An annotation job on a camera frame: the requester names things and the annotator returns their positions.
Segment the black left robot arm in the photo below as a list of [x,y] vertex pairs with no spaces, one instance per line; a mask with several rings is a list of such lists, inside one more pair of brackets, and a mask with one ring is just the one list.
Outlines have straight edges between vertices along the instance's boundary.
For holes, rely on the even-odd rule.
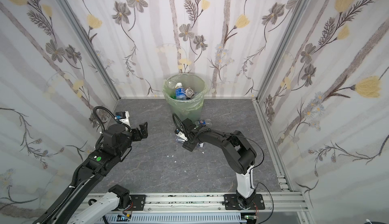
[[93,108],[92,115],[99,122],[102,132],[95,150],[73,173],[71,183],[35,224],[67,224],[78,207],[94,187],[131,152],[132,143],[146,139],[148,123],[131,128],[119,121],[103,106]]

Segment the clear crushed bottle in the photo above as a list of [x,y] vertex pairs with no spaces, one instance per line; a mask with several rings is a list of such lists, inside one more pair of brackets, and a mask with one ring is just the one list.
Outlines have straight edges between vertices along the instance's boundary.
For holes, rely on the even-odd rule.
[[187,88],[185,95],[187,100],[192,100],[196,96],[196,92],[192,88]]

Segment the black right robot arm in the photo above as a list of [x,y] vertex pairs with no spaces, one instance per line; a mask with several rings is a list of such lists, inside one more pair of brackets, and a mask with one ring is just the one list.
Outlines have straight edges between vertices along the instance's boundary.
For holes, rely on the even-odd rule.
[[256,200],[259,197],[253,185],[254,168],[261,164],[255,163],[257,153],[250,144],[252,139],[245,137],[240,131],[224,133],[213,130],[204,120],[192,122],[189,118],[180,120],[172,114],[177,136],[184,136],[182,146],[190,152],[201,143],[208,143],[222,150],[230,168],[236,173],[237,190],[234,195],[225,195],[224,204],[227,210],[249,210],[252,206],[264,209]]

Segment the small blue label bottle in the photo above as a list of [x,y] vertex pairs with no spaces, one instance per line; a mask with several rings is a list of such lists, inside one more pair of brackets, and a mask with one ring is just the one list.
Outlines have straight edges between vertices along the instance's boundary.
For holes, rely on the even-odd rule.
[[202,126],[211,127],[212,126],[212,122],[211,122],[210,119],[205,119],[205,120],[201,119],[201,120],[196,121],[195,125],[196,126],[202,125]]

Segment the purple label Ganten bottle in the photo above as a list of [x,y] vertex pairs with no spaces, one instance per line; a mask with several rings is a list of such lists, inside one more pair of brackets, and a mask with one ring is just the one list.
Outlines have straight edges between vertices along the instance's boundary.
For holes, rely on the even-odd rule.
[[202,148],[204,145],[204,143],[190,142],[187,138],[182,138],[179,135],[176,135],[176,142],[182,143],[183,148],[189,151],[193,151],[195,148]]

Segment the Pocari Sweat bottle white cap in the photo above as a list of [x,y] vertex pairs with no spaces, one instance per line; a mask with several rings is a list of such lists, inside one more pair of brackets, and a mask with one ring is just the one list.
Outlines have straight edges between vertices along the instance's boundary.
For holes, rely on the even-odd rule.
[[176,100],[180,100],[180,101],[185,101],[187,98],[185,88],[183,87],[181,82],[178,82],[175,85],[175,96],[176,96]]

